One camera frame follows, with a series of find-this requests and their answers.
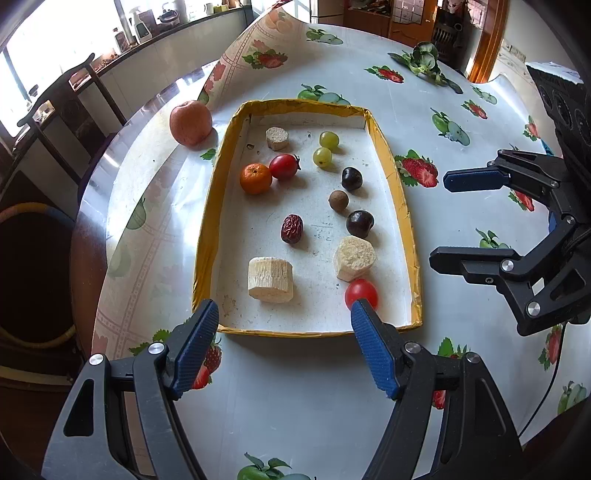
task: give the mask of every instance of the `tangerine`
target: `tangerine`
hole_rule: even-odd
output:
[[[251,163],[242,169],[240,186],[251,195],[258,195],[271,188],[271,170],[262,163]]]

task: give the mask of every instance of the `red date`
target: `red date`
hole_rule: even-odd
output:
[[[298,215],[288,215],[281,225],[281,239],[288,244],[296,244],[301,239],[304,222]]]

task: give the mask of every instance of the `black cable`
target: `black cable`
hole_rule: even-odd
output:
[[[581,244],[581,242],[587,240],[589,236],[591,236],[591,228],[585,230],[577,238],[573,238],[570,242],[565,244],[563,255],[566,257],[569,253],[572,252],[572,250],[575,249],[575,247],[578,247]]]
[[[538,407],[535,409],[535,412],[533,412],[532,416],[530,417],[530,419],[525,424],[525,427],[523,427],[523,429],[519,433],[518,437],[521,437],[523,435],[523,432],[525,432],[527,430],[527,427],[530,426],[530,423],[532,422],[532,420],[534,419],[535,415],[538,413],[538,411],[540,410],[540,408],[544,404],[546,398],[548,397],[548,394],[550,393],[550,390],[552,390],[552,385],[554,385],[554,379],[556,378],[556,374],[558,373],[558,365],[560,363],[560,355],[562,354],[562,344],[564,342],[564,331],[566,330],[566,324],[567,324],[567,322],[564,322],[562,324],[562,332],[560,334],[560,343],[558,345],[558,357],[556,358],[556,365],[554,366],[554,373],[552,374],[552,380],[550,380],[550,385],[548,385],[548,390],[546,390],[546,393],[544,394],[544,397],[540,401]]]

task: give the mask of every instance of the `chair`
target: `chair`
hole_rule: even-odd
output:
[[[78,185],[78,203],[80,203],[82,199],[82,194],[88,185],[88,181],[92,175],[93,170],[109,146],[109,143],[111,143],[111,140],[115,134],[110,134],[107,137],[103,135],[98,125],[96,125],[84,105],[82,105],[81,101],[78,99],[77,92],[70,84],[70,78],[80,70],[86,69],[90,75],[89,81],[96,84],[99,92],[107,101],[109,107],[117,117],[117,120],[119,120],[121,123],[121,126],[125,125],[127,121],[113,100],[113,97],[94,71],[91,65],[91,62],[94,60],[94,58],[95,54],[91,53],[84,62],[62,73],[60,77],[37,98],[35,105],[33,105],[31,110],[29,110],[29,112],[17,123],[19,127],[23,127],[25,124],[29,125],[35,137],[40,140],[51,156],[55,158],[59,166]],[[43,105],[48,100],[55,109],[54,114],[57,114],[63,120],[68,129],[74,134],[85,150],[90,154],[91,160],[82,178],[68,164],[66,159],[57,151],[45,133],[43,133],[42,127],[33,119],[33,115],[37,112],[37,110],[39,110],[39,107],[41,107],[41,105]]]

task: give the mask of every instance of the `fruit print tablecloth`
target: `fruit print tablecloth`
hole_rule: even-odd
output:
[[[130,349],[165,335],[190,315],[211,165],[240,104],[296,97],[350,103],[368,108],[380,124],[396,155],[412,214],[424,324],[405,336],[440,355],[478,352],[521,430],[550,382],[561,327],[519,337],[509,307],[494,288],[439,275],[429,269],[428,255],[440,245],[509,245],[520,254],[534,247],[548,231],[544,206],[506,188],[450,193],[441,178],[447,170],[484,166],[500,148],[543,153],[544,146],[504,77],[476,86],[439,64],[462,91],[456,93],[422,73],[414,75],[388,55],[405,52],[411,49],[360,31],[308,25],[277,8],[206,69],[207,80],[160,110],[136,140],[137,148],[130,148],[113,187],[110,264],[93,349],[109,358],[131,355]],[[176,104],[197,96],[212,111],[216,134],[198,151],[188,151],[171,140],[168,115]],[[138,171],[151,181],[138,179]],[[568,325],[556,382],[523,442],[585,398],[591,372],[580,359],[591,353],[589,329]],[[245,466],[257,469],[259,458],[269,478],[279,476],[276,471],[319,480],[362,477],[394,404],[375,388],[353,337],[219,334],[219,339],[222,361],[212,383],[187,392],[177,405],[208,478],[236,478]],[[442,401],[443,393],[435,393],[416,475],[430,469]]]

